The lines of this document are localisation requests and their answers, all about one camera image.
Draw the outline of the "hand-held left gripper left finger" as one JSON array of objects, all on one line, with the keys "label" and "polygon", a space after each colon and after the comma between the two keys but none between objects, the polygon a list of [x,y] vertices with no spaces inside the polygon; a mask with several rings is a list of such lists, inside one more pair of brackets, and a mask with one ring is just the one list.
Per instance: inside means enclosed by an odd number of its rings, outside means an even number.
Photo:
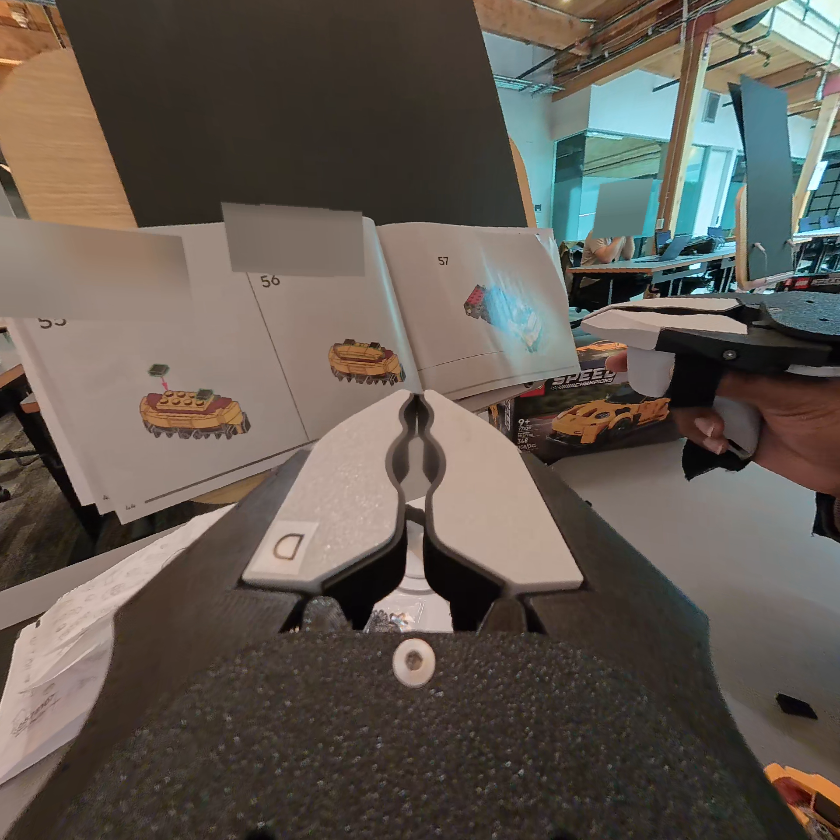
[{"label": "hand-held left gripper left finger", "polygon": [[416,395],[397,391],[353,415],[308,452],[241,581],[336,601],[354,629],[406,571],[407,446]]}]

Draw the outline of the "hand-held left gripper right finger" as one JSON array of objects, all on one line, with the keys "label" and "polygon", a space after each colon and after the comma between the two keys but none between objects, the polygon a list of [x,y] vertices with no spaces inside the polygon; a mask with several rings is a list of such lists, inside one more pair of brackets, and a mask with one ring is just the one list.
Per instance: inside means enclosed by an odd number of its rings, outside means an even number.
[{"label": "hand-held left gripper right finger", "polygon": [[577,592],[584,575],[522,453],[434,391],[420,397],[427,582],[456,632],[479,629],[499,599]]}]

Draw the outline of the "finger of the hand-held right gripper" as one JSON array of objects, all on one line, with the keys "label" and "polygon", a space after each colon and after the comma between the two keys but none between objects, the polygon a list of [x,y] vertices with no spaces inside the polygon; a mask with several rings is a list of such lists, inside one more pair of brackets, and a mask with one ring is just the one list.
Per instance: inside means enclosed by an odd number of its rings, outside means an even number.
[{"label": "finger of the hand-held right gripper", "polygon": [[761,296],[684,296],[646,298],[609,306],[609,312],[662,312],[671,314],[716,313],[735,317],[746,312],[747,317],[761,316]]},{"label": "finger of the hand-held right gripper", "polygon": [[582,328],[602,340],[624,343],[640,350],[654,350],[665,329],[746,336],[748,326],[719,312],[679,310],[603,310],[582,322]]}]

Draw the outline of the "lego instruction booklet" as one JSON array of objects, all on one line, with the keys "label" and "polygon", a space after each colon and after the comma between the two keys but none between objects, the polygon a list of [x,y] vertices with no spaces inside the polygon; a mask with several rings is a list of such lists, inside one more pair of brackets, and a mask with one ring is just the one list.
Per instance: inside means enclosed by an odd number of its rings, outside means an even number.
[{"label": "lego instruction booklet", "polygon": [[2,316],[82,484],[121,522],[278,466],[405,392],[461,403],[581,366],[544,229],[135,230],[2,219]]}]

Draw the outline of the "orange and black lego car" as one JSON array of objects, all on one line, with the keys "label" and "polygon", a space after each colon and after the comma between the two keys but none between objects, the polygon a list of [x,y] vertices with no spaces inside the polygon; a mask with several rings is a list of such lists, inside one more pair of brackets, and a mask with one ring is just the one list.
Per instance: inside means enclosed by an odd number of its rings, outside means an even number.
[{"label": "orange and black lego car", "polygon": [[806,773],[778,763],[766,765],[763,771],[808,837],[839,838],[837,784],[818,773]]}]

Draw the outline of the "lego set box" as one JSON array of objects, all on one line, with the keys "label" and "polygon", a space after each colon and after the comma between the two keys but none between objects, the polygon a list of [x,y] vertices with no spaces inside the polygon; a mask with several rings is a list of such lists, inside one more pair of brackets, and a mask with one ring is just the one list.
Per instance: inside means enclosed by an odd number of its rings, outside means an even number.
[{"label": "lego set box", "polygon": [[669,399],[640,395],[606,368],[625,345],[574,331],[581,367],[489,408],[491,424],[544,464],[679,439]]}]

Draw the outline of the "person's right hand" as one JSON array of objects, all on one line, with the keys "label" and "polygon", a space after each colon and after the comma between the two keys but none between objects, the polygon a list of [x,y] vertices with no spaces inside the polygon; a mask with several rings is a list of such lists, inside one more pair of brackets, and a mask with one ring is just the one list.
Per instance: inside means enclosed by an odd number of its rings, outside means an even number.
[{"label": "person's right hand", "polygon": [[[830,499],[839,498],[839,384],[837,379],[719,370],[678,358],[667,393],[669,411],[686,439],[688,479],[713,469],[739,471],[748,463]],[[761,419],[754,453],[731,450],[732,432],[716,400],[748,406]]]}]

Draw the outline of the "clear plastic parts bag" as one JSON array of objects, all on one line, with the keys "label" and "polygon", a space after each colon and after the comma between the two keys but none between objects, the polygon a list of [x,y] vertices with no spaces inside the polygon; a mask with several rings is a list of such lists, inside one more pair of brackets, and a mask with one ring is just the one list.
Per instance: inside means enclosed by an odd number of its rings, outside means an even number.
[{"label": "clear plastic parts bag", "polygon": [[421,631],[424,607],[409,605],[405,609],[375,607],[364,626],[365,634],[407,634]]}]

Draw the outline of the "white printed paper bag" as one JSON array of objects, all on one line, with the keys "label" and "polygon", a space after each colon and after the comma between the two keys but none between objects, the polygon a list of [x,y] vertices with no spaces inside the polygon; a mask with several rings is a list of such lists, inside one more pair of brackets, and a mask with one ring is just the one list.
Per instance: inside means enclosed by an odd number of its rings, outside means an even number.
[{"label": "white printed paper bag", "polygon": [[2,784],[78,735],[109,670],[118,609],[232,509],[198,516],[132,553],[23,628],[2,695]]}]

